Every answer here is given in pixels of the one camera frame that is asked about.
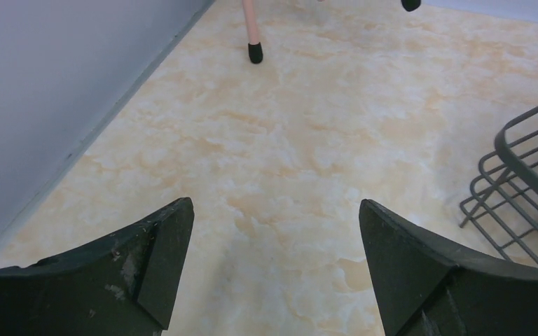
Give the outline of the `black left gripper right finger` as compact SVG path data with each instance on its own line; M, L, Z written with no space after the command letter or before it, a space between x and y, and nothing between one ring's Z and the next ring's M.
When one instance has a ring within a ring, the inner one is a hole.
M538 268L458 244L371 199L359 227L386 335L538 335Z

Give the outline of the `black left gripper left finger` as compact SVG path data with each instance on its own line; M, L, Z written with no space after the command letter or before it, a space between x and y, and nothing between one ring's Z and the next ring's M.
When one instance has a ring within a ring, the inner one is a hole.
M0 335L160 335L193 222L193 202L182 197L72 250L1 268Z

